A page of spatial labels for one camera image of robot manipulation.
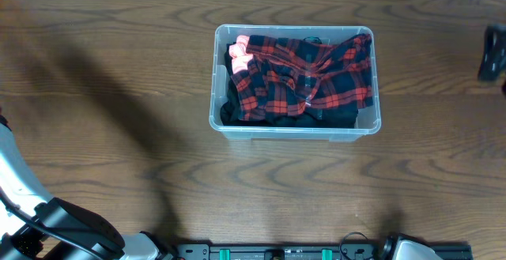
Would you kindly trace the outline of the large black garment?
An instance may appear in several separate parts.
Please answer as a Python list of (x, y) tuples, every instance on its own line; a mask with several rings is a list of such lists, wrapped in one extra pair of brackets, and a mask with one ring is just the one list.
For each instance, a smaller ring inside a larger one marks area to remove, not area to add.
[(229, 54), (230, 44), (226, 45), (226, 51), (224, 53), (225, 67), (228, 74), (228, 90), (227, 90), (227, 102), (221, 106), (220, 117), (221, 121), (225, 126), (242, 126), (244, 121), (239, 119), (240, 114), (240, 102), (238, 92), (234, 82), (231, 79), (232, 76), (232, 57)]

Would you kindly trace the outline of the red plaid flannel shirt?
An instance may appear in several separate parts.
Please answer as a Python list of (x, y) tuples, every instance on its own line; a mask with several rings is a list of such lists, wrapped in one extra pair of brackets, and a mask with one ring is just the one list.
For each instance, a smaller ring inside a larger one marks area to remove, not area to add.
[(307, 108), (358, 111), (372, 98), (372, 36), (355, 35), (340, 44), (249, 36), (253, 54), (247, 70), (232, 74), (239, 119), (261, 121), (297, 116)]

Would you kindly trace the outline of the dark teal garment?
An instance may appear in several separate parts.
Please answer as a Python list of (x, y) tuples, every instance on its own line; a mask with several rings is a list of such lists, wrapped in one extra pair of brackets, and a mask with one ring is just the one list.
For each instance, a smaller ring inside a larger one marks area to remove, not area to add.
[(267, 122), (276, 127), (354, 128), (357, 116), (358, 111), (307, 108), (300, 115), (280, 115), (267, 119)]

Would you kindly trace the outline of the pink garment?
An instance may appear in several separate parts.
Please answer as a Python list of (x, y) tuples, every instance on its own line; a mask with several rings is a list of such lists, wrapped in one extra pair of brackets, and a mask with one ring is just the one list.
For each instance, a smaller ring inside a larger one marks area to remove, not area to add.
[(232, 58), (233, 74), (247, 70), (248, 63), (253, 59), (253, 54), (247, 52), (249, 39), (249, 36), (237, 36), (236, 42), (228, 48), (228, 54)]

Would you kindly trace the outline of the dark green garment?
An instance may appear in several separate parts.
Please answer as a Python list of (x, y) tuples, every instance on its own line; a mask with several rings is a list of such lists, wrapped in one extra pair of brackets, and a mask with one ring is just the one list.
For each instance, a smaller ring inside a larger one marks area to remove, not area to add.
[(319, 37), (316, 37), (316, 36), (306, 37), (306, 38), (304, 38), (304, 41), (309, 42), (309, 43), (315, 43), (315, 44), (322, 44), (323, 43), (323, 41)]

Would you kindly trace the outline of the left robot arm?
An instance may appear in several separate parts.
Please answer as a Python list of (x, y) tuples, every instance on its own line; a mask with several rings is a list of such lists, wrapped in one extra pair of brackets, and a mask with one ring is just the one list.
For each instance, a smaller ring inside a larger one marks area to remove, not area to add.
[(59, 243), (45, 259), (176, 259), (154, 235), (121, 235), (97, 213), (50, 194), (23, 159), (1, 117), (1, 258), (37, 259), (43, 242)]

